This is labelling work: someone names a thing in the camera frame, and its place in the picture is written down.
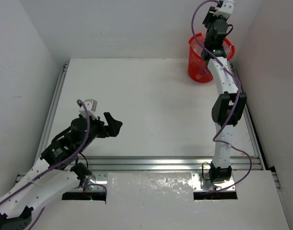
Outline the blue label bottle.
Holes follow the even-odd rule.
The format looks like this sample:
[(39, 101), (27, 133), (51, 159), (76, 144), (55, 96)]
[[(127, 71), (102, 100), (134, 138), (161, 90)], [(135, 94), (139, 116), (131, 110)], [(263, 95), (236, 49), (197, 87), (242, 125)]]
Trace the blue label bottle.
[(198, 70), (196, 78), (201, 81), (201, 80), (206, 79), (208, 77), (208, 75), (209, 75), (208, 68), (206, 66), (204, 66)]

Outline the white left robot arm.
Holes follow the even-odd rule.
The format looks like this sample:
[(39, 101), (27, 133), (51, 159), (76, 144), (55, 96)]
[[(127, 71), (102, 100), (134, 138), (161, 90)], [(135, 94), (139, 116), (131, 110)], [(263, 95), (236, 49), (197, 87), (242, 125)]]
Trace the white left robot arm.
[(69, 190), (92, 190), (99, 184), (88, 166), (78, 163), (95, 138), (116, 137), (123, 125), (105, 112), (106, 121), (91, 113), (79, 115), (57, 134), (29, 172), (0, 198), (0, 230), (31, 229), (36, 213)]

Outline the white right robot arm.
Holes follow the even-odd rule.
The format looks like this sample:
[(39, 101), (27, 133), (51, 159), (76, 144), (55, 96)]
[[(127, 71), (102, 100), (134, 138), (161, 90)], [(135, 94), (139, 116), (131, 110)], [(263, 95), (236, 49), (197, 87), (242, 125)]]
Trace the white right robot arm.
[(246, 93), (240, 91), (239, 83), (230, 75), (223, 47), (224, 39), (233, 28), (227, 22), (233, 9), (232, 0), (221, 0), (217, 6), (209, 8), (203, 21), (207, 31), (201, 57), (212, 74), (218, 91), (218, 98), (211, 110), (217, 132), (214, 137), (215, 152), (209, 169), (211, 183), (223, 183), (231, 178), (233, 130), (243, 114), (247, 100)]

